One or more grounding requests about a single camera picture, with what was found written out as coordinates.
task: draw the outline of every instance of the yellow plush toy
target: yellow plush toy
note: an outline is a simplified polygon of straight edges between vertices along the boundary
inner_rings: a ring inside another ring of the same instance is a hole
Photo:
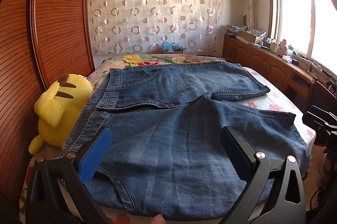
[[[54,82],[34,105],[40,117],[39,134],[29,145],[36,154],[44,142],[63,147],[92,92],[91,83],[83,76],[67,74]]]

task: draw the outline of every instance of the silver bolt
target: silver bolt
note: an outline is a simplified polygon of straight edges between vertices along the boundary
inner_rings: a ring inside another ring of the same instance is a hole
[[[294,158],[293,156],[288,156],[288,160],[294,163],[296,161],[296,158]]]
[[[43,160],[44,160],[43,156],[38,156],[36,159],[36,162],[40,163],[40,162],[43,162]]]
[[[69,153],[67,153],[66,157],[69,158],[69,159],[72,159],[72,158],[75,157],[75,153],[74,152],[69,152]]]
[[[265,157],[266,157],[266,155],[265,155],[264,153],[262,153],[262,152],[257,152],[257,153],[256,153],[256,156],[257,156],[258,158],[265,158]]]

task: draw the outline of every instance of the blue gripper pad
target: blue gripper pad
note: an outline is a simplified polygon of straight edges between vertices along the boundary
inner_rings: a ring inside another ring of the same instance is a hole
[[[109,128],[104,128],[101,134],[91,144],[79,163],[78,176],[82,183],[92,179],[103,156],[107,152],[112,142],[112,132]]]
[[[256,165],[252,148],[241,141],[230,126],[221,129],[220,141],[239,178],[251,181]]]

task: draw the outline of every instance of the jeans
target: jeans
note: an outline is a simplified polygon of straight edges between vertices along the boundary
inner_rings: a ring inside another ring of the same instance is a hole
[[[86,182],[98,204],[136,215],[162,213],[168,220],[223,217],[246,183],[220,143],[222,127],[232,126],[269,158],[295,156],[302,174],[309,167],[310,149],[294,127],[294,114],[230,102],[267,92],[268,87],[231,63],[110,69],[63,155],[107,126],[112,144]]]

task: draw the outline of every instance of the floral blanket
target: floral blanket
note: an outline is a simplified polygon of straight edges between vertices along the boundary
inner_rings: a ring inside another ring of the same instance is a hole
[[[101,82],[109,74],[110,68],[127,68],[143,65],[162,65],[162,64],[182,64],[182,63],[205,63],[210,61],[225,61],[221,58],[214,57],[204,57],[204,56],[190,56],[181,54],[160,54],[160,55],[128,55],[128,56],[117,56],[105,60],[102,65],[97,68],[90,76],[88,80],[94,87],[93,93],[96,91]],[[296,114],[294,125],[299,131],[302,139],[312,148],[313,142],[316,137],[315,131],[310,129],[308,126],[302,123],[302,113],[301,111],[284,95],[279,91],[274,85],[267,81],[263,76],[259,75],[257,72],[250,68],[245,68],[250,72],[260,83],[267,85],[270,88],[270,92],[264,96],[250,98],[245,100],[236,101],[236,103],[247,105],[252,108],[258,108],[262,110],[272,110],[272,111],[285,111]],[[43,148],[32,157],[29,167],[27,169],[26,178],[24,181],[21,198],[19,201],[20,207],[20,221],[25,223],[25,201],[27,196],[27,188],[30,180],[30,174],[33,169],[34,162],[36,158],[40,155],[45,156],[47,159],[56,158],[61,153],[61,149],[46,143]],[[80,217],[75,205],[73,204],[70,195],[61,187],[69,210],[74,216]],[[101,207],[106,213],[113,224],[148,224],[151,220],[149,217],[134,216],[127,211],[111,209],[106,207]],[[263,208],[263,204],[260,204],[253,212],[250,219],[257,217]],[[201,221],[204,224],[218,224],[220,219]]]

